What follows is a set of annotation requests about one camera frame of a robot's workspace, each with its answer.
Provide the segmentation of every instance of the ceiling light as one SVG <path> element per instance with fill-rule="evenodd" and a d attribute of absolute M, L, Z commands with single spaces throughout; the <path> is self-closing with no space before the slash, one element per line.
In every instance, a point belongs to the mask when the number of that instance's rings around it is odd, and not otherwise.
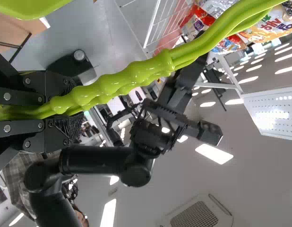
<path fill-rule="evenodd" d="M 234 74 L 233 74 L 233 76 L 235 76 L 235 77 L 236 77 L 237 75 L 238 75 L 238 73 L 234 73 Z M 229 79 L 229 77 L 227 77 L 227 79 Z"/>
<path fill-rule="evenodd" d="M 244 64 L 247 64 L 249 61 L 244 61 L 242 62 L 240 65 L 244 65 Z"/>
<path fill-rule="evenodd" d="M 292 66 L 288 68 L 284 68 L 282 70 L 278 70 L 275 74 L 281 74 L 281 73 L 290 72 L 290 71 L 292 71 Z"/>
<path fill-rule="evenodd" d="M 237 104 L 243 104 L 244 100 L 239 98 L 239 99 L 231 99 L 229 101 L 227 101 L 225 104 L 226 105 L 237 105 Z"/>
<path fill-rule="evenodd" d="M 286 47 L 286 46 L 288 46 L 288 45 L 290 45 L 290 43 L 287 43 L 287 44 L 284 44 L 284 45 L 282 45 L 282 46 L 279 46 L 279 47 L 275 48 L 274 50 L 275 50 L 275 51 L 278 51 L 278 50 L 280 50 L 280 49 L 282 49 L 282 48 L 284 48 L 284 47 Z"/>
<path fill-rule="evenodd" d="M 105 204 L 100 227 L 113 227 L 116 204 L 116 199 L 113 199 Z"/>
<path fill-rule="evenodd" d="M 288 47 L 288 48 L 286 48 L 286 49 L 283 49 L 283 50 L 281 50 L 281 51 L 279 51 L 279 52 L 276 52 L 275 55 L 279 55 L 279 54 L 281 54 L 281 53 L 283 53 L 283 52 L 286 52 L 286 51 L 289 51 L 289 50 L 291 50 L 291 49 L 292 49 L 292 46 L 290 46 L 290 47 Z"/>
<path fill-rule="evenodd" d="M 250 77 L 250 78 L 247 78 L 247 79 L 242 79 L 239 84 L 244 84 L 244 83 L 248 83 L 248 82 L 251 82 L 251 81 L 254 81 L 258 78 L 258 76 L 256 77 Z"/>
<path fill-rule="evenodd" d="M 241 61 L 247 61 L 247 60 L 250 60 L 250 59 L 251 59 L 251 57 L 246 56 L 246 57 L 243 57 L 243 58 L 241 59 Z"/>
<path fill-rule="evenodd" d="M 9 226 L 13 226 L 16 224 L 22 217 L 24 216 L 24 213 L 19 214 L 10 224 Z"/>
<path fill-rule="evenodd" d="M 206 93 L 208 93 L 208 92 L 210 92 L 210 91 L 211 91 L 211 89 L 203 90 L 203 91 L 202 91 L 202 94 L 206 94 Z"/>
<path fill-rule="evenodd" d="M 180 139 L 177 139 L 179 143 L 185 142 L 188 139 L 188 136 L 182 135 Z"/>
<path fill-rule="evenodd" d="M 165 127 L 162 127 L 162 132 L 163 133 L 169 133 L 170 132 L 170 129 L 165 128 Z"/>
<path fill-rule="evenodd" d="M 262 66 L 263 66 L 263 65 L 257 65 L 257 66 L 255 66 L 255 67 L 253 67 L 253 68 L 247 69 L 246 72 L 251 72 L 251 71 L 253 71 L 253 70 L 257 70 L 257 69 L 261 68 Z"/>
<path fill-rule="evenodd" d="M 256 64 L 256 63 L 259 63 L 259 62 L 261 62 L 263 59 L 264 59 L 264 58 L 260 58 L 260 59 L 258 59 L 258 60 L 256 60 L 256 61 L 251 62 L 251 65 L 254 65 L 254 64 Z"/>
<path fill-rule="evenodd" d="M 244 66 L 240 66 L 240 67 L 234 69 L 234 71 L 241 70 L 242 68 L 244 68 Z"/>
<path fill-rule="evenodd" d="M 45 17 L 39 18 L 39 20 L 45 25 L 46 28 L 50 28 L 51 27 Z"/>
<path fill-rule="evenodd" d="M 197 147 L 195 151 L 215 162 L 222 165 L 226 162 L 228 162 L 230 159 L 233 158 L 233 155 L 224 152 L 220 149 L 211 147 L 207 144 L 202 144 L 201 146 Z"/>
<path fill-rule="evenodd" d="M 208 103 L 202 103 L 200 107 L 211 107 L 215 104 L 215 102 L 208 102 Z"/>
<path fill-rule="evenodd" d="M 256 56 L 254 59 L 258 59 L 258 58 L 264 57 L 265 55 L 266 55 L 266 53 L 263 53 L 263 54 L 261 54 L 259 56 Z"/>
<path fill-rule="evenodd" d="M 288 59 L 288 58 L 291 58 L 291 57 L 292 57 L 292 53 L 288 54 L 288 55 L 286 55 L 284 57 L 276 59 L 275 62 L 279 62 L 279 61 L 282 61 L 282 60 L 285 60 L 285 59 Z"/>
<path fill-rule="evenodd" d="M 119 181 L 119 177 L 118 176 L 111 176 L 109 185 L 113 185 L 113 184 L 117 183 L 118 181 Z"/>

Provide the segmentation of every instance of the perforated panel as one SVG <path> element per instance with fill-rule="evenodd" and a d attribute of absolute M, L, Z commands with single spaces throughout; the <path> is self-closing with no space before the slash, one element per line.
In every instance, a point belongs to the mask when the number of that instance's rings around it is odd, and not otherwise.
<path fill-rule="evenodd" d="M 214 227 L 218 218 L 203 201 L 198 201 L 170 220 L 172 227 Z"/>
<path fill-rule="evenodd" d="M 242 97 L 262 135 L 292 140 L 292 87 Z"/>

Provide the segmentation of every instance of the green bumpy handle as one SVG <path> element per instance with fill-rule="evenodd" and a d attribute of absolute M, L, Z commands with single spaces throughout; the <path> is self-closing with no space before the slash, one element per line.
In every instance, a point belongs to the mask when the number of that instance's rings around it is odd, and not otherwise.
<path fill-rule="evenodd" d="M 135 87 L 147 86 L 191 64 L 222 39 L 256 24 L 272 7 L 285 1 L 240 0 L 196 40 L 172 50 L 165 49 L 151 59 L 132 62 L 121 72 L 102 75 L 95 83 L 75 87 L 69 94 L 55 96 L 40 107 L 5 106 L 0 110 L 0 121 L 44 119 L 55 114 L 74 115 L 97 104 L 105 104 L 115 96 L 126 95 Z"/>

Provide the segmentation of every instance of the wooden panel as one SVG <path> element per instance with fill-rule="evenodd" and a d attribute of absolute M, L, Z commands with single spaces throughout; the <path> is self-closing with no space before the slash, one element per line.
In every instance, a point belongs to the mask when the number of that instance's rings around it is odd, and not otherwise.
<path fill-rule="evenodd" d="M 29 32 L 33 35 L 46 30 L 45 25 L 39 20 L 24 21 L 0 13 L 0 41 L 19 45 Z M 8 50 L 9 47 L 0 46 L 0 52 Z"/>

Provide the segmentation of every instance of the chip bag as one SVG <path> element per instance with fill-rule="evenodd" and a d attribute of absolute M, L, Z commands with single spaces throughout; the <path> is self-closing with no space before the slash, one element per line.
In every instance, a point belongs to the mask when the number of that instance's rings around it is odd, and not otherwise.
<path fill-rule="evenodd" d="M 218 19 L 229 7 L 239 0 L 196 0 L 196 4 L 204 11 Z"/>
<path fill-rule="evenodd" d="M 292 33 L 292 16 L 282 5 L 273 7 L 261 21 L 240 35 L 254 43 L 263 43 Z"/>
<path fill-rule="evenodd" d="M 220 41 L 219 44 L 211 51 L 217 54 L 228 54 L 238 50 L 244 50 L 246 48 L 246 44 L 238 35 L 231 35 Z"/>
<path fill-rule="evenodd" d="M 292 0 L 286 1 L 282 5 L 283 8 L 286 10 L 287 15 L 292 17 Z"/>
<path fill-rule="evenodd" d="M 182 33 L 192 41 L 200 31 L 206 31 L 214 22 L 215 19 L 212 16 L 193 4 L 188 15 L 180 23 L 180 28 Z"/>

